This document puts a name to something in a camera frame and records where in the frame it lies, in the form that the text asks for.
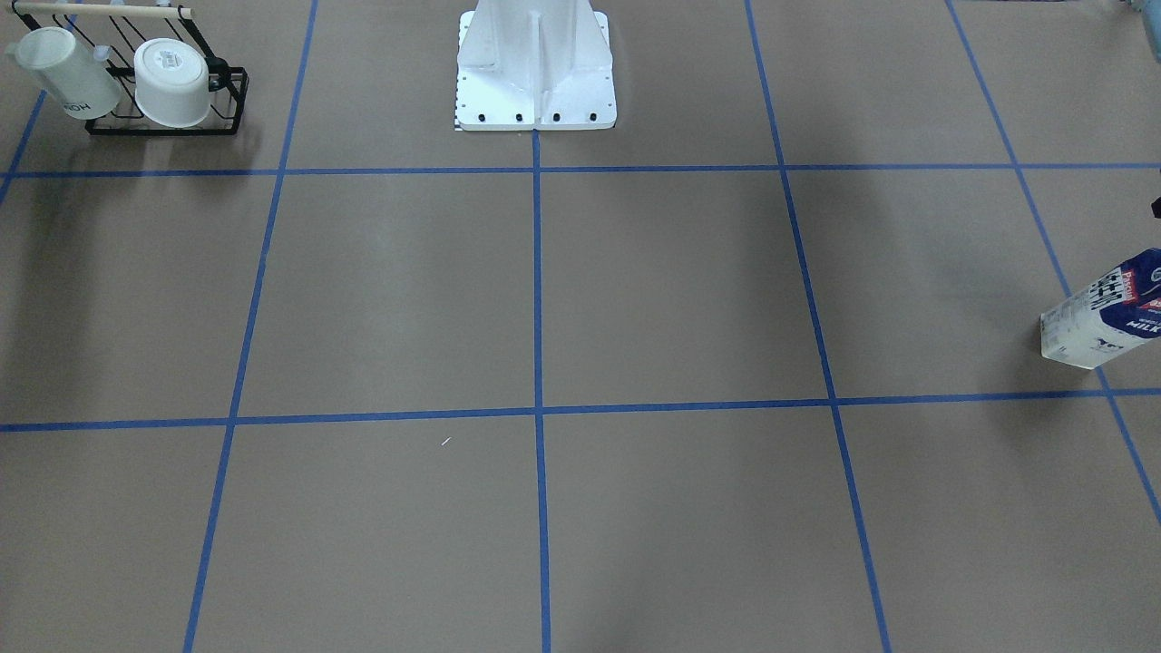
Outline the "blue white milk carton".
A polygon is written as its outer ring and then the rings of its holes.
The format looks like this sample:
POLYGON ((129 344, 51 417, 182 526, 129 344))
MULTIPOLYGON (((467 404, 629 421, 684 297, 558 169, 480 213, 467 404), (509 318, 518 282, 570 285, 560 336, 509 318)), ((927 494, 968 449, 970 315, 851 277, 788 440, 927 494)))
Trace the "blue white milk carton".
POLYGON ((1043 358, 1096 369, 1160 336, 1160 249, 1116 265, 1039 318, 1043 358))

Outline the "white bowl in rack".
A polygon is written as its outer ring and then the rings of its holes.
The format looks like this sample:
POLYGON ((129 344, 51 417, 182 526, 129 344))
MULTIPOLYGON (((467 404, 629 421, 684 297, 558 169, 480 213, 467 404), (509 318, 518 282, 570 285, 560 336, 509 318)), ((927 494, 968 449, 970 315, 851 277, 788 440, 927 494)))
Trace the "white bowl in rack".
POLYGON ((183 41, 149 40, 134 50, 134 102, 145 117, 176 129, 209 116, 209 67, 183 41))

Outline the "white pitcher in rack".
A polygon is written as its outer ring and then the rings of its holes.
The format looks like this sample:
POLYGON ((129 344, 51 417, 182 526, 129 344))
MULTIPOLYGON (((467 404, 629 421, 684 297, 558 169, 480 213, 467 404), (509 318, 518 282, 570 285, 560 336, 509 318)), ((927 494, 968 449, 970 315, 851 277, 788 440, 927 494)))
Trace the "white pitcher in rack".
POLYGON ((91 49, 62 26, 42 26, 5 46, 5 57, 26 71, 62 112, 96 120, 118 107, 123 89, 91 49))

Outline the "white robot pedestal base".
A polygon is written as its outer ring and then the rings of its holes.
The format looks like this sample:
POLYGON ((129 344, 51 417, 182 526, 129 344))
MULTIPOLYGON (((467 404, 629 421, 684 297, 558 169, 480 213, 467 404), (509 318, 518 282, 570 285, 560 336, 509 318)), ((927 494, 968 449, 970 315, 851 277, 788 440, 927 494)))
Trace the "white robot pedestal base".
POLYGON ((607 130, 618 122, 610 17, 589 1, 479 1, 459 16, 454 125, 607 130))

